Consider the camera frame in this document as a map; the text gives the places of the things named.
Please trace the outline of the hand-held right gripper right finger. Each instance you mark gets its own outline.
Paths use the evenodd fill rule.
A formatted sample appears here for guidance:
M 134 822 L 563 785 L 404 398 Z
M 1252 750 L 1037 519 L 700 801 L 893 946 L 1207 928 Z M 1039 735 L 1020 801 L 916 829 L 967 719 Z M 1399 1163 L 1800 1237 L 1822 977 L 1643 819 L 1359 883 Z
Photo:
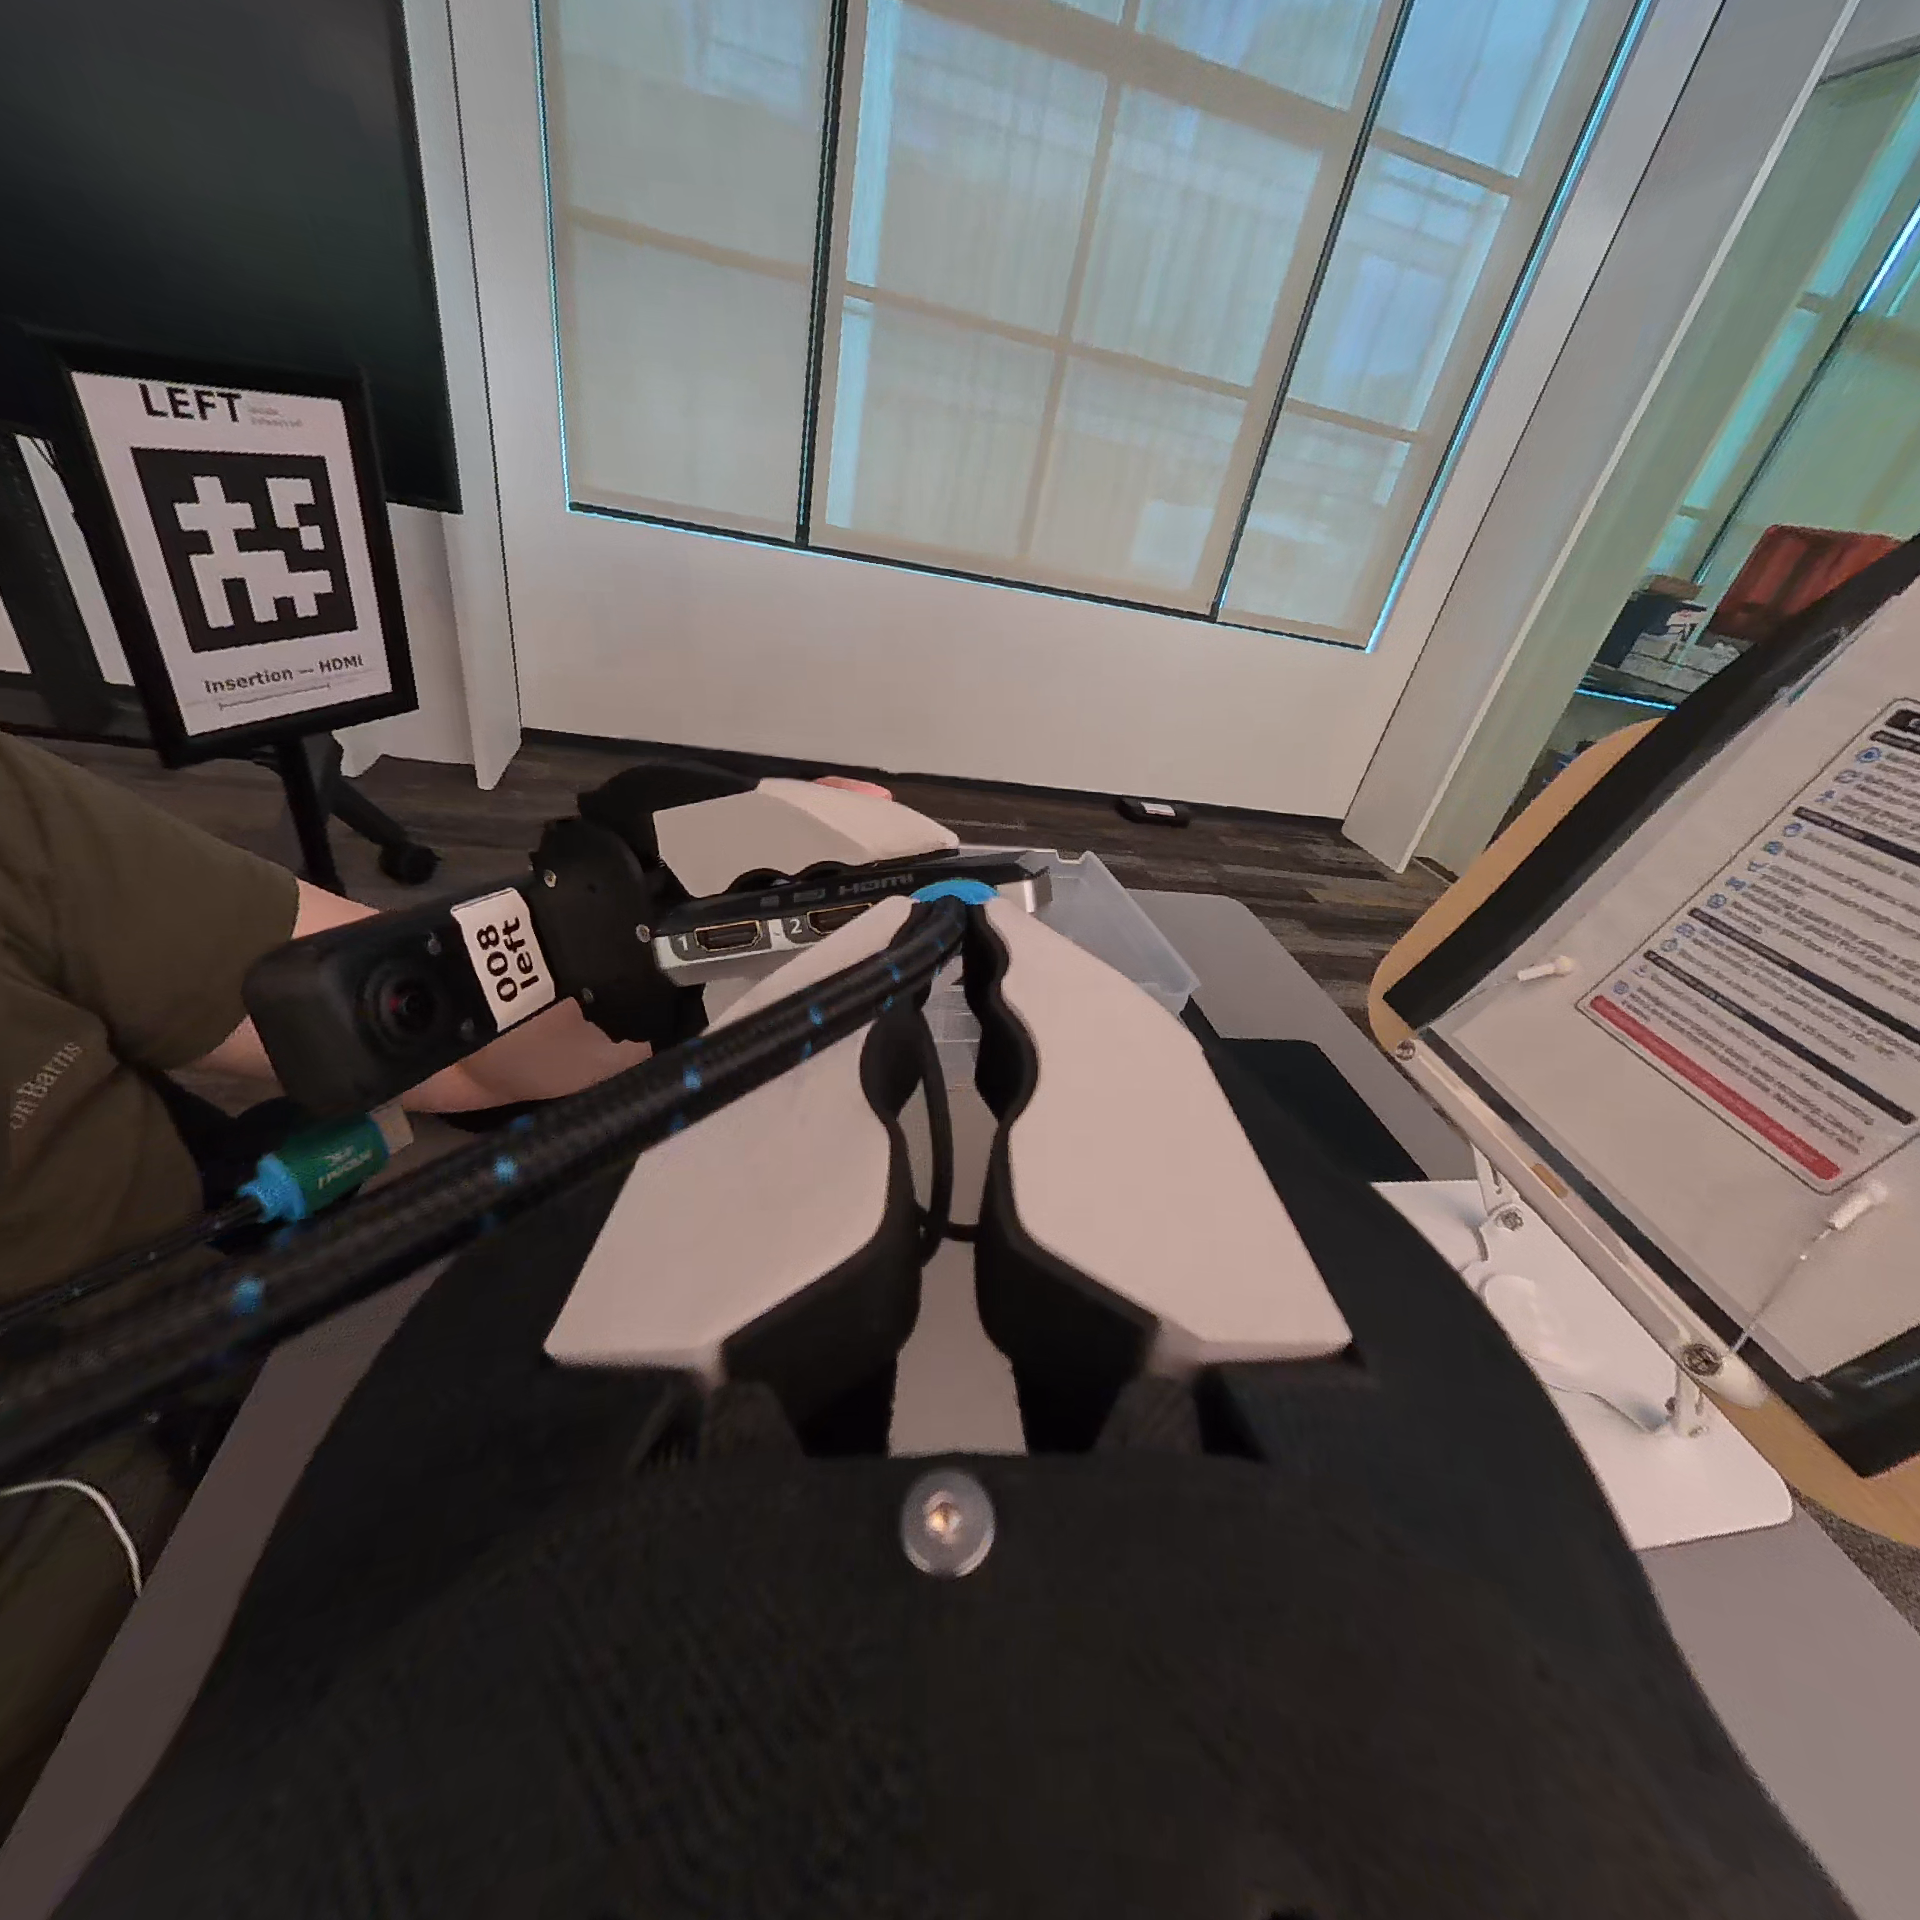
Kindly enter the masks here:
M 971 910 L 971 1009 L 1018 1256 L 1087 1281 L 1158 1374 L 1354 1344 L 1178 1014 L 1008 902 Z

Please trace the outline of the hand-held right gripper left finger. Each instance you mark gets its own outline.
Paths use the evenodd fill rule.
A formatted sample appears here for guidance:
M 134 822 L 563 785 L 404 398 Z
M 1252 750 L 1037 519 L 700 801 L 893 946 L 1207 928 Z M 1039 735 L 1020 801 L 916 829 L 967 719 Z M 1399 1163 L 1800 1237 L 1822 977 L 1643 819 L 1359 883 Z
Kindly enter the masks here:
M 911 901 L 877 902 L 742 992 L 704 1033 L 799 1019 L 799 1058 L 636 1161 L 544 1353 L 566 1366 L 702 1377 L 864 1377 L 922 1305 L 922 1082 Z

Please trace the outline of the black HDMI switch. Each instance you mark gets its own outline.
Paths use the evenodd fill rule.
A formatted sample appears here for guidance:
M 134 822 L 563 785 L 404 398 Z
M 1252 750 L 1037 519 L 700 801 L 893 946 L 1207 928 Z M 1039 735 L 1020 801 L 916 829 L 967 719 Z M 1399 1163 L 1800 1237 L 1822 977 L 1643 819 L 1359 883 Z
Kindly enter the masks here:
M 957 848 L 740 882 L 728 894 L 692 897 L 668 912 L 654 928 L 654 959 L 678 987 L 756 976 L 875 904 L 954 887 L 960 897 L 988 891 L 1037 914 L 1052 897 L 1052 864 L 1054 854 L 1037 848 Z

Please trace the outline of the clear plastic organizer box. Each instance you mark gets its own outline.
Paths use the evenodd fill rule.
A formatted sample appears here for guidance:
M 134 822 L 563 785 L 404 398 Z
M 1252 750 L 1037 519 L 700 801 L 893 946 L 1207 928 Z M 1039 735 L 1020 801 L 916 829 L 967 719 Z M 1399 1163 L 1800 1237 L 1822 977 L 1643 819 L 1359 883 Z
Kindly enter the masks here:
M 960 846 L 960 853 L 1005 853 L 1022 856 L 1028 866 L 1039 866 L 1046 874 L 1046 901 L 1035 906 L 1037 919 L 1107 967 L 1132 977 L 1173 1016 L 1183 1014 L 1195 989 L 1195 973 L 1100 854 L 970 842 Z

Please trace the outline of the white framed glass partition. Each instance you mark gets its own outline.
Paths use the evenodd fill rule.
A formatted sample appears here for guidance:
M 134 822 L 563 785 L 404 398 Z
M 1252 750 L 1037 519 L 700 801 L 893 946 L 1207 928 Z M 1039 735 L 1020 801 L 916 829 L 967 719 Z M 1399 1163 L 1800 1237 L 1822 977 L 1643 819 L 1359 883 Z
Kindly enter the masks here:
M 404 5 L 526 729 L 1423 838 L 1859 5 Z

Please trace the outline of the person's olive clothing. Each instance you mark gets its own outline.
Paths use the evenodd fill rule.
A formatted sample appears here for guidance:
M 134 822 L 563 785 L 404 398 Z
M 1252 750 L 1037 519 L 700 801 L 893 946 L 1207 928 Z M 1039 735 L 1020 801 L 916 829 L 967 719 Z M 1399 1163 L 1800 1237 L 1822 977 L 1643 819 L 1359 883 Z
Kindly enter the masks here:
M 180 1086 L 243 1023 L 243 977 L 294 934 L 298 877 L 94 773 L 2 747 L 4 1301 L 226 1201 L 298 1126 Z M 13 1827 L 184 1505 L 151 1423 L 2 1512 L 2 1827 Z

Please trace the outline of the framed marker sign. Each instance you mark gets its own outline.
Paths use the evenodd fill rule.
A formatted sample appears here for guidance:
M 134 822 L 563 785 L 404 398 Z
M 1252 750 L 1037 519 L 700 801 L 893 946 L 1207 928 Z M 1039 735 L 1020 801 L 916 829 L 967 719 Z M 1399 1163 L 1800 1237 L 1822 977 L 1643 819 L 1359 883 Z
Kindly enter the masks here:
M 328 822 L 400 883 L 442 859 L 350 790 L 341 731 L 413 713 L 365 378 L 44 330 L 55 456 L 168 768 L 276 774 L 301 872 L 342 891 Z
M 2 427 L 2 606 L 24 667 L 2 673 L 2 729 L 151 747 L 136 695 L 104 679 L 18 434 Z

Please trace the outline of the laminated instruction sheet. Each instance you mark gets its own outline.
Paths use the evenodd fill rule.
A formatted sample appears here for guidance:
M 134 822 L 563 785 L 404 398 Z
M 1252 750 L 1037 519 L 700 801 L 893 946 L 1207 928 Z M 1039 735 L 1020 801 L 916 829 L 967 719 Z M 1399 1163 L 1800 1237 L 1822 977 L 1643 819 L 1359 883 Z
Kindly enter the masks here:
M 1915 589 L 1428 1033 L 1792 1377 L 1915 1333 Z

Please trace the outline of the large black screen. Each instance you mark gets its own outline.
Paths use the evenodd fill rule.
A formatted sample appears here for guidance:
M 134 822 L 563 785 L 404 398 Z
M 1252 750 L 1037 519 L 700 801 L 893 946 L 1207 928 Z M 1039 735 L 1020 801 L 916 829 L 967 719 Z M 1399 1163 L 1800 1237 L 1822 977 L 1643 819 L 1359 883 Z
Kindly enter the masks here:
M 389 497 L 456 511 L 397 1 L 2 5 L 4 424 L 36 336 L 358 373 Z

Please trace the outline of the red box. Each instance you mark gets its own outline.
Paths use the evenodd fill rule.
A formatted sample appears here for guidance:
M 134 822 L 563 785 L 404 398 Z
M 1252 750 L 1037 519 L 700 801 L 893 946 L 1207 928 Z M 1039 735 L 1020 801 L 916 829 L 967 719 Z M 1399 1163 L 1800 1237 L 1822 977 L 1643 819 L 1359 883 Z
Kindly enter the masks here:
M 1759 645 L 1900 543 L 1894 535 L 1771 522 L 1719 599 L 1707 633 L 1740 647 Z

